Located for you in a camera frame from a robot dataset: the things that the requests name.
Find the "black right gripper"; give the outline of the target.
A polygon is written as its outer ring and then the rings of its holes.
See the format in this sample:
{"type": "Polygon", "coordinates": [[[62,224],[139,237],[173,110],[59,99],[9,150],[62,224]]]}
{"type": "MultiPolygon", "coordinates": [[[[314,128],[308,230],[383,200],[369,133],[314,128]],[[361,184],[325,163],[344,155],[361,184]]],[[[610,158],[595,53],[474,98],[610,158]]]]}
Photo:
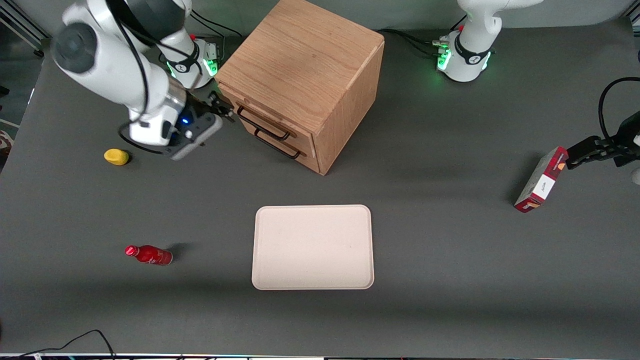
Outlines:
{"type": "Polygon", "coordinates": [[[188,96],[185,102],[185,123],[215,123],[216,115],[231,123],[235,123],[234,106],[230,100],[217,91],[208,94],[210,104],[194,96],[188,96]]]}

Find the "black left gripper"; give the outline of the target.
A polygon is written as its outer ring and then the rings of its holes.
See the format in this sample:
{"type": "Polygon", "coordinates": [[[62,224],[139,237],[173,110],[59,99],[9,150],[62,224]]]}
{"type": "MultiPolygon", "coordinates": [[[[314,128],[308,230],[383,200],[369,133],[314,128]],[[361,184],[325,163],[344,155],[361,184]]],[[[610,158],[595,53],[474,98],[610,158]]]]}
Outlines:
{"type": "Polygon", "coordinates": [[[579,148],[567,149],[568,170],[594,161],[605,161],[612,157],[616,167],[624,167],[640,158],[640,146],[635,142],[640,133],[640,112],[622,121],[617,133],[607,142],[599,136],[589,136],[579,143],[579,148]]]}

